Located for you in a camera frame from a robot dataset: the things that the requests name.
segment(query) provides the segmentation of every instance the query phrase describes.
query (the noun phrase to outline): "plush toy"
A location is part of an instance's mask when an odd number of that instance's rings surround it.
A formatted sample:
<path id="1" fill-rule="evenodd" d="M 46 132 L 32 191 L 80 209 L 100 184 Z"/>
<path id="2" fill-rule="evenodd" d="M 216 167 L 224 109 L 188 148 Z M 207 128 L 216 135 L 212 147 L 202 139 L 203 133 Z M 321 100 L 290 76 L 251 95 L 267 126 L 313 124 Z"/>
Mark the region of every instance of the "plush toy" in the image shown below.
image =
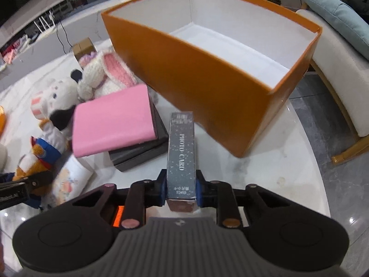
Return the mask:
<path id="1" fill-rule="evenodd" d="M 74 109 L 80 103 L 77 82 L 72 78 L 56 82 L 31 101 L 33 115 L 39 120 L 50 119 L 67 139 L 71 138 Z"/>
<path id="2" fill-rule="evenodd" d="M 39 127 L 42 134 L 39 138 L 31 138 L 32 150 L 19 161 L 12 181 L 50 170 L 68 149 L 68 141 L 49 119 L 42 120 Z M 41 196 L 46 193 L 47 189 L 48 186 L 44 186 L 33 190 L 31 194 L 39 197 L 39 199 L 35 197 L 33 199 L 41 200 Z"/>
<path id="3" fill-rule="evenodd" d="M 4 108 L 0 106 L 0 137 L 3 134 L 6 124 L 6 114 Z M 6 165 L 6 161 L 8 158 L 8 150 L 5 146 L 0 144 L 0 170 L 3 170 Z"/>
<path id="4" fill-rule="evenodd" d="M 78 95 L 88 101 L 137 84 L 131 70 L 113 51 L 84 55 L 80 61 L 82 79 L 78 82 Z"/>

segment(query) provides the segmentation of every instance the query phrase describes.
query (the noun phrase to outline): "black cable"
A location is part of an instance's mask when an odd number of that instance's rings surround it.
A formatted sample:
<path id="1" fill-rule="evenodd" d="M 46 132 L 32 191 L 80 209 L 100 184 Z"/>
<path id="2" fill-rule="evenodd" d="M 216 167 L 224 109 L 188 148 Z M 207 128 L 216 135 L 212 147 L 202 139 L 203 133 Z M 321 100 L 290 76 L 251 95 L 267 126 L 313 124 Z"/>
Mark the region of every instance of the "black cable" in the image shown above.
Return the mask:
<path id="1" fill-rule="evenodd" d="M 65 31 L 65 29 L 64 29 L 64 26 L 63 26 L 63 24 L 62 24 L 62 21 L 60 21 L 60 25 L 62 26 L 62 28 L 63 28 L 63 30 L 64 30 L 64 32 L 65 32 L 65 37 L 67 38 L 67 42 L 68 42 L 68 44 L 73 48 L 73 46 L 71 45 L 71 43 L 69 42 L 69 40 L 68 40 L 68 36 L 67 36 L 67 32 Z"/>
<path id="2" fill-rule="evenodd" d="M 60 40 L 60 38 L 59 38 L 59 36 L 58 36 L 58 24 L 57 24 L 57 38 L 58 38 L 59 42 L 60 42 L 60 43 L 62 44 L 62 46 L 63 46 L 63 51 L 64 51 L 64 54 L 66 55 L 67 53 L 65 53 L 65 50 L 64 50 L 64 45 L 63 45 L 62 41 Z"/>

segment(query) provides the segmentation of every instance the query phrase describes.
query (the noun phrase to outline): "white marble table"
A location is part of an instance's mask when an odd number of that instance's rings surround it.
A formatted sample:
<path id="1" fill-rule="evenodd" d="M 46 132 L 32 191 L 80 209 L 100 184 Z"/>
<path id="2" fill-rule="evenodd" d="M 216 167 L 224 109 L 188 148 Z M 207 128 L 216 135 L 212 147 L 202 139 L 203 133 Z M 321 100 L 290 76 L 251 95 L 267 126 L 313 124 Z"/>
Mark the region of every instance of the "white marble table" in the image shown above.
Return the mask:
<path id="1" fill-rule="evenodd" d="M 97 49 L 109 45 L 110 40 L 106 40 L 97 45 Z M 28 74 L 0 94 L 0 105 L 8 115 L 8 123 L 0 140 L 9 153 L 4 171 L 15 170 L 21 155 L 30 149 L 30 136 L 38 136 L 40 133 L 38 122 L 30 110 L 31 97 L 54 80 L 69 78 L 70 72 L 77 68 L 79 65 L 73 55 L 62 56 Z M 152 94 L 156 108 L 169 129 L 169 115 L 175 108 L 160 95 Z M 240 189 L 249 183 L 256 183 L 317 212 L 330 215 L 318 165 L 304 129 L 289 102 L 245 158 L 233 157 L 199 126 L 195 126 L 195 137 L 197 168 L 202 170 L 207 180 L 223 180 Z M 126 188 L 142 178 L 156 179 L 160 170 L 167 165 L 167 156 L 162 155 L 121 173 L 114 168 L 107 152 L 84 159 L 95 170 L 86 191 L 108 182 L 117 184 L 118 188 Z M 36 214 L 38 210 L 24 204 L 0 212 L 5 262 L 15 270 L 21 267 L 12 250 L 11 237 L 23 220 Z M 166 206 L 150 208 L 147 214 L 184 216 L 170 212 Z M 215 215 L 215 211 L 205 209 L 193 214 L 201 215 Z"/>

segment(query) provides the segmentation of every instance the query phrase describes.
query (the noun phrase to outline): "open box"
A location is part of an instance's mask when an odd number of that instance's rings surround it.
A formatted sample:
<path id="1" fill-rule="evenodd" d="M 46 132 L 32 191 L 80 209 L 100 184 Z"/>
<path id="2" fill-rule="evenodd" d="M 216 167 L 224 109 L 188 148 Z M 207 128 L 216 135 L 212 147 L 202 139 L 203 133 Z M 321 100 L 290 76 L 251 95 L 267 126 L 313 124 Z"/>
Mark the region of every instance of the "open box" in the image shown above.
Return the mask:
<path id="1" fill-rule="evenodd" d="M 237 157 L 302 78 L 322 31 L 266 0 L 132 0 L 102 18 L 132 71 Z"/>

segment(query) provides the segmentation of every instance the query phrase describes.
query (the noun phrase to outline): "white plush bunny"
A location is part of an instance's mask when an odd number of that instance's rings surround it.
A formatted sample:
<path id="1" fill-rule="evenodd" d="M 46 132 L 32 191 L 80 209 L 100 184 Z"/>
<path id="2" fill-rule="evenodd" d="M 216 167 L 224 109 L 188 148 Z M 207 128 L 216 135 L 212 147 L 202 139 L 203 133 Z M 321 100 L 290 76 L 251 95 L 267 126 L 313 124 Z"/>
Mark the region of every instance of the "white plush bunny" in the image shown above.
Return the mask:
<path id="1" fill-rule="evenodd" d="M 131 70 L 117 53 L 99 52 L 84 66 L 88 58 L 91 57 L 86 55 L 79 61 L 83 74 L 77 91 L 83 100 L 93 100 L 137 84 Z"/>

